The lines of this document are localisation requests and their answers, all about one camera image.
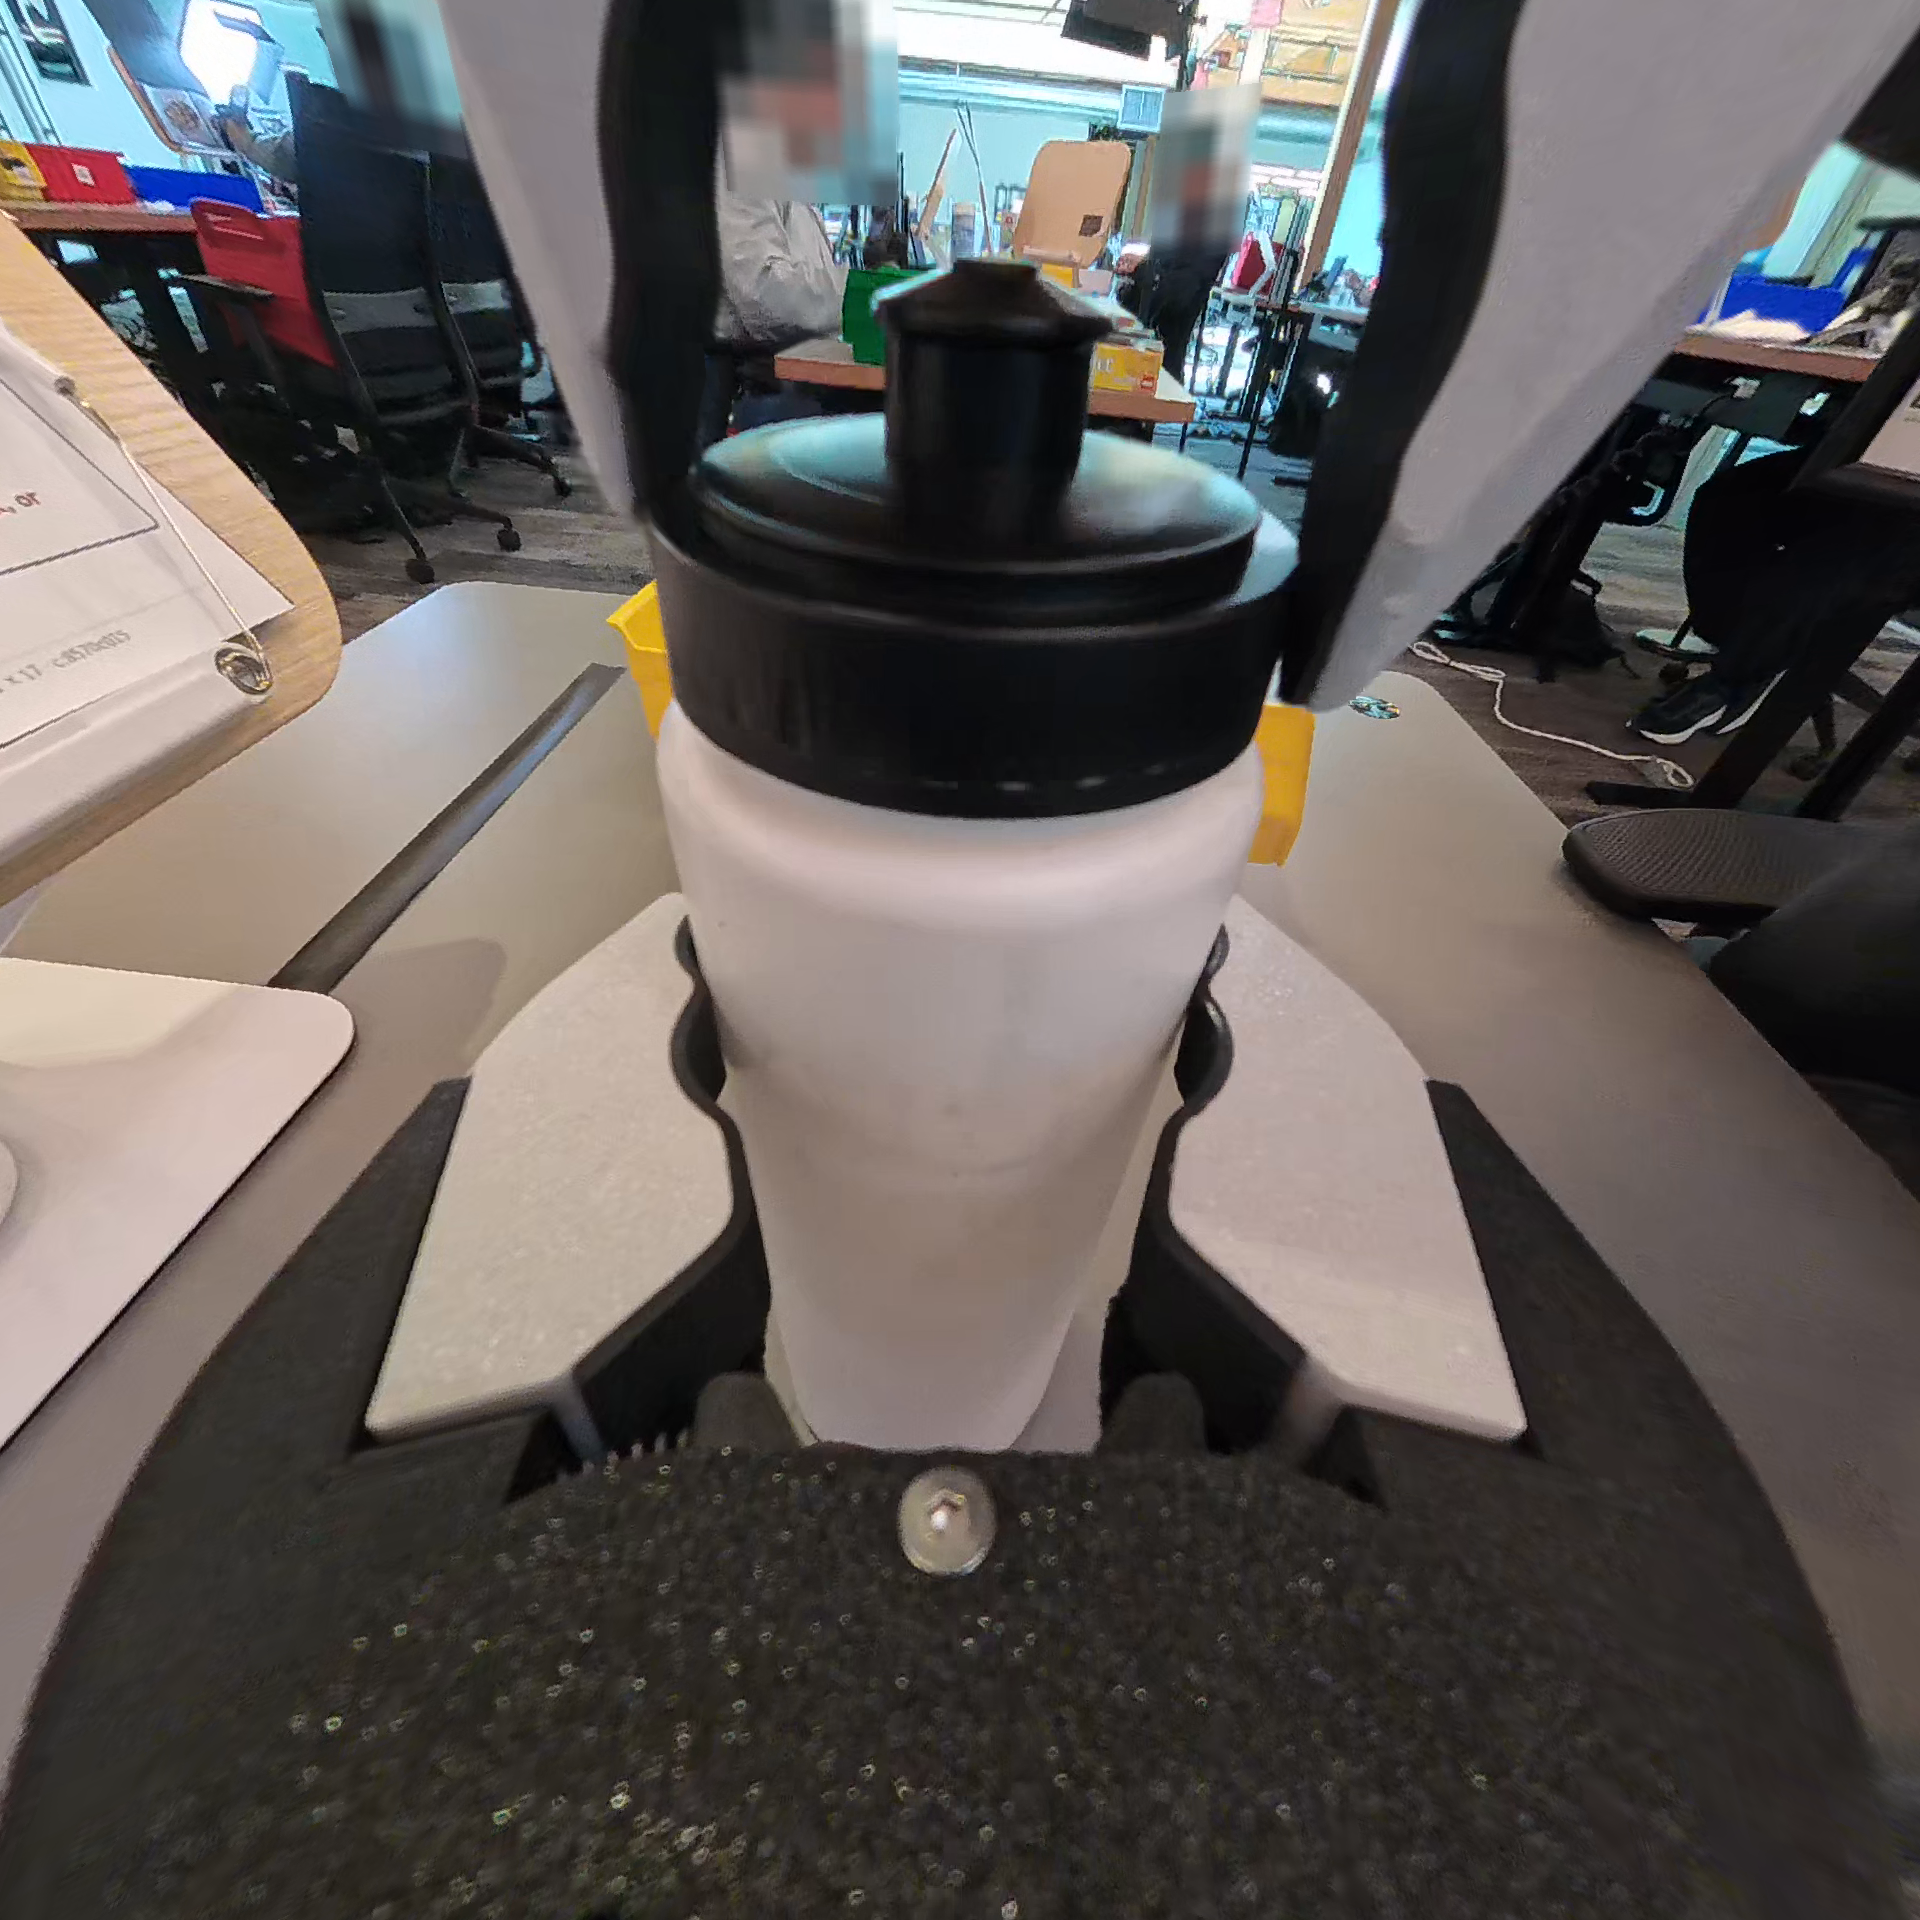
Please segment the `green plastic bin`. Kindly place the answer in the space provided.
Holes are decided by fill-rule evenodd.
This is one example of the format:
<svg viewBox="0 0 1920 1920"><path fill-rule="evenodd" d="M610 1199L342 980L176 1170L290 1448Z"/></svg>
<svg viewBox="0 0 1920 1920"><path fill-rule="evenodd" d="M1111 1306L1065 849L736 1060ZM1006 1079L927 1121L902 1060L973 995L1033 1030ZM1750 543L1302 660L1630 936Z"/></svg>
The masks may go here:
<svg viewBox="0 0 1920 1920"><path fill-rule="evenodd" d="M886 365L886 330L876 305L896 286L904 286L926 273L927 267L897 264L846 270L839 340L852 348L857 365Z"/></svg>

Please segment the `wooden instruction board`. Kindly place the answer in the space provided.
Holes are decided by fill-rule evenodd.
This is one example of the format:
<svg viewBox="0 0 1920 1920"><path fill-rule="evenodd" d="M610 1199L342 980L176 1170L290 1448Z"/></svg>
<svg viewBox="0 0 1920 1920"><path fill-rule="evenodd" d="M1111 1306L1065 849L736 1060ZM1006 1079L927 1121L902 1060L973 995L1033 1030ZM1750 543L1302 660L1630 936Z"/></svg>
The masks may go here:
<svg viewBox="0 0 1920 1920"><path fill-rule="evenodd" d="M108 428L121 433L144 474L166 488L179 506L195 512L290 604L259 628L259 643L276 673L271 688L216 731L136 763L92 805L69 811L61 821L32 830L3 857L3 899L15 902L313 709L341 677L342 624L293 526L179 397L133 359L59 267L37 250L15 215L3 215L3 322L15 340L72 375L78 397L92 400Z"/></svg>

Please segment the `wooden board on stand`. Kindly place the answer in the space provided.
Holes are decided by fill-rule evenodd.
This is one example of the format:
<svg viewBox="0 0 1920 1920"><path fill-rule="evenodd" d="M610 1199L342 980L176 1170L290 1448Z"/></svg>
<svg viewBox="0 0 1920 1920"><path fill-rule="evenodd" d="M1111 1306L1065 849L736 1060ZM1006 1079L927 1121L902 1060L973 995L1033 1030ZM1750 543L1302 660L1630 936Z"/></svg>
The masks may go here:
<svg viewBox="0 0 1920 1920"><path fill-rule="evenodd" d="M1111 141L1045 141L1033 161L1008 250L1070 273L1098 267L1128 197L1132 147Z"/></svg>

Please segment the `red office chair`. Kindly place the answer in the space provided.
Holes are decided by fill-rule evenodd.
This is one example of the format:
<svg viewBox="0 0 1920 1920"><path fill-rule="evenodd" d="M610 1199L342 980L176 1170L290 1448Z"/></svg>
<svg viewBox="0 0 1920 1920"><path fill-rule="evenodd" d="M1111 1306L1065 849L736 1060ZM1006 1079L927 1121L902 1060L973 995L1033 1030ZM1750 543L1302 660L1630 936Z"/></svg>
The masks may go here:
<svg viewBox="0 0 1920 1920"><path fill-rule="evenodd" d="M203 267L214 280L245 286L265 340L312 365L337 368L327 322L305 270L299 211L195 197L191 201Z"/></svg>

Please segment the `instruction board on stand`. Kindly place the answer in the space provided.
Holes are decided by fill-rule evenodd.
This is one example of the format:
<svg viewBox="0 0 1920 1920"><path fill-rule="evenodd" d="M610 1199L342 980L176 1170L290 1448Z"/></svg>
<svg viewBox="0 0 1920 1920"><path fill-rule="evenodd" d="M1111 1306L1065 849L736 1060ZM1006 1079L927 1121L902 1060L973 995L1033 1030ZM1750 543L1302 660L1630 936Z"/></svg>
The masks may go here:
<svg viewBox="0 0 1920 1920"><path fill-rule="evenodd" d="M3 330L3 741L144 686L290 599Z"/></svg>

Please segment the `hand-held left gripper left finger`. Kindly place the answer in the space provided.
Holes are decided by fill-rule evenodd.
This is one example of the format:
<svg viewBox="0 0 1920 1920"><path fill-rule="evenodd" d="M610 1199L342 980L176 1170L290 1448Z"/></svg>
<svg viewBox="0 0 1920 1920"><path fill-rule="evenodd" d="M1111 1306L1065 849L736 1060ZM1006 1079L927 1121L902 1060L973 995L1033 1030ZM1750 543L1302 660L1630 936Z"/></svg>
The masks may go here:
<svg viewBox="0 0 1920 1920"><path fill-rule="evenodd" d="M461 1084L377 1443L532 1417L571 1460L679 1438L764 1365L770 1284L686 902L663 895Z"/></svg>

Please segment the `black bottle lid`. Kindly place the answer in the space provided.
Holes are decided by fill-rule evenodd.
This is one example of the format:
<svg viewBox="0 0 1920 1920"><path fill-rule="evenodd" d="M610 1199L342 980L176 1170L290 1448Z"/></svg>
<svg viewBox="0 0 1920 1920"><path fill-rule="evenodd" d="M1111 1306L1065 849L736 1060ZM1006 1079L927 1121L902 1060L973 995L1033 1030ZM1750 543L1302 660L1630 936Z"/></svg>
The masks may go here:
<svg viewBox="0 0 1920 1920"><path fill-rule="evenodd" d="M658 518L674 691L846 802L1063 821L1182 793L1256 736L1292 531L1090 432L1106 317L1021 260L876 300L883 416L711 445Z"/></svg>

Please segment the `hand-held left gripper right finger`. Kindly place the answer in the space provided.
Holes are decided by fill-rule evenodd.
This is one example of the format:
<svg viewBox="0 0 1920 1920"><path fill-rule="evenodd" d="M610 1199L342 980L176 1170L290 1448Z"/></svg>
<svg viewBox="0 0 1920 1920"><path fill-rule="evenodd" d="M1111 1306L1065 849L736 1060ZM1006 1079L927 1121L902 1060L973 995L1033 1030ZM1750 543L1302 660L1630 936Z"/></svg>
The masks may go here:
<svg viewBox="0 0 1920 1920"><path fill-rule="evenodd" d="M1225 919L1173 1086L1111 1306L1111 1407L1176 1374L1212 1453L1298 1464L1346 1414L1514 1443L1434 1084L1394 1030L1271 920Z"/></svg>

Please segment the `wooden table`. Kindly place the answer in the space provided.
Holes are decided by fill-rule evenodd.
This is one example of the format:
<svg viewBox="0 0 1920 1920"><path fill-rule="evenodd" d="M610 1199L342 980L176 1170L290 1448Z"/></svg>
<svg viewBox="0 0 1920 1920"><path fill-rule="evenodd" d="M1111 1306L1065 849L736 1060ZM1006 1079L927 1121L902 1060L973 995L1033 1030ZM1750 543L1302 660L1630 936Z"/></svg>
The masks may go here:
<svg viewBox="0 0 1920 1920"><path fill-rule="evenodd" d="M803 389L829 389L849 396L883 396L886 368L857 365L842 340L808 340L773 359L781 381ZM1191 391L1164 372L1156 397L1100 396L1090 391L1090 418L1139 421L1139 424L1189 424L1194 418Z"/></svg>
<svg viewBox="0 0 1920 1920"><path fill-rule="evenodd" d="M1814 385L1827 385L1827 389L1833 389L1833 385L1857 389L1881 365L1881 355L1875 355L1867 348L1755 340L1744 333L1720 333L1713 328L1691 328L1669 352L1673 352L1673 359L1730 365L1730 368L1742 368L1744 375L1810 378Z"/></svg>

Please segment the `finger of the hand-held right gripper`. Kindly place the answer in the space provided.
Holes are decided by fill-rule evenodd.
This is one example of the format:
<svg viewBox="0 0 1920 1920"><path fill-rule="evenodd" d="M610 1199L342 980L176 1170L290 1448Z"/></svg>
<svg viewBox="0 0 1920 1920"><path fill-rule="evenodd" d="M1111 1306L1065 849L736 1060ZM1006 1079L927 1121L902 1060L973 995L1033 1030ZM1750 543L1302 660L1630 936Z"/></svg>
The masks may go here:
<svg viewBox="0 0 1920 1920"><path fill-rule="evenodd" d="M1370 686L1570 478L1916 50L1916 2L1420 2L1280 694Z"/></svg>
<svg viewBox="0 0 1920 1920"><path fill-rule="evenodd" d="M674 518L719 308L721 2L446 2L463 131L589 464Z"/></svg>

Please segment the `black mesh office chair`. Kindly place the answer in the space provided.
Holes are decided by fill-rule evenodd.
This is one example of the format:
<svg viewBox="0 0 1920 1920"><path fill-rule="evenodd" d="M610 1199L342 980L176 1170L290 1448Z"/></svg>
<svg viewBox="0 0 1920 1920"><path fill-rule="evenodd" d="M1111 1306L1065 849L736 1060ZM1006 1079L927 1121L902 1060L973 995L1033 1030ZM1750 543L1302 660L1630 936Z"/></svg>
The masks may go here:
<svg viewBox="0 0 1920 1920"><path fill-rule="evenodd" d="M1720 936L1707 980L1801 1073L1916 1096L1916 823L1643 811L1573 825L1564 864L1620 919Z"/></svg>

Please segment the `yellow plastic bin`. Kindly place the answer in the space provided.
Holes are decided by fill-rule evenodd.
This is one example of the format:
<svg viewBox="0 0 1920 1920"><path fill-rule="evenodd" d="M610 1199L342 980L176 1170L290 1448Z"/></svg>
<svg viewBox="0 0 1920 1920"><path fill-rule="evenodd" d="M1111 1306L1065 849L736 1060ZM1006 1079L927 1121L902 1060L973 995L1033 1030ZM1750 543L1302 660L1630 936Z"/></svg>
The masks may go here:
<svg viewBox="0 0 1920 1920"><path fill-rule="evenodd" d="M648 731L659 737L665 709L674 705L674 673L663 636L659 587L645 584L608 613L628 653L628 673L648 712ZM1250 838L1250 864L1286 864L1311 791L1311 759L1317 737L1317 714L1285 702L1261 705L1254 747L1261 755L1261 821Z"/></svg>

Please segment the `small red bin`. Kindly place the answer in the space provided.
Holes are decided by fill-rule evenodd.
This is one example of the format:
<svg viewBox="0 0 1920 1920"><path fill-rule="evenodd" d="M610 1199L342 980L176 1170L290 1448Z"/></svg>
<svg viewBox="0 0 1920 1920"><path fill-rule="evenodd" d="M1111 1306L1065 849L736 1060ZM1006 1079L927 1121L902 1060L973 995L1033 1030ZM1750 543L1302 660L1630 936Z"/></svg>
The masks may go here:
<svg viewBox="0 0 1920 1920"><path fill-rule="evenodd" d="M22 156L29 161L43 200L55 207L136 207L141 193L132 182L126 156L94 147L59 147L47 141L27 141Z"/></svg>

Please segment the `white plastic bottle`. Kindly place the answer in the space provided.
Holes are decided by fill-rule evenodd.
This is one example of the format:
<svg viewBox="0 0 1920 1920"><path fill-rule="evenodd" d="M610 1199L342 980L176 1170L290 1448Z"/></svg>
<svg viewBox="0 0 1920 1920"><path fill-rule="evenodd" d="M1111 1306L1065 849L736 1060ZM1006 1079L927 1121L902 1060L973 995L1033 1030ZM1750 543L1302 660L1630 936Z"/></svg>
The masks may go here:
<svg viewBox="0 0 1920 1920"><path fill-rule="evenodd" d="M1247 864L1261 750L976 823L776 781L670 705L658 774L803 1425L1013 1448Z"/></svg>

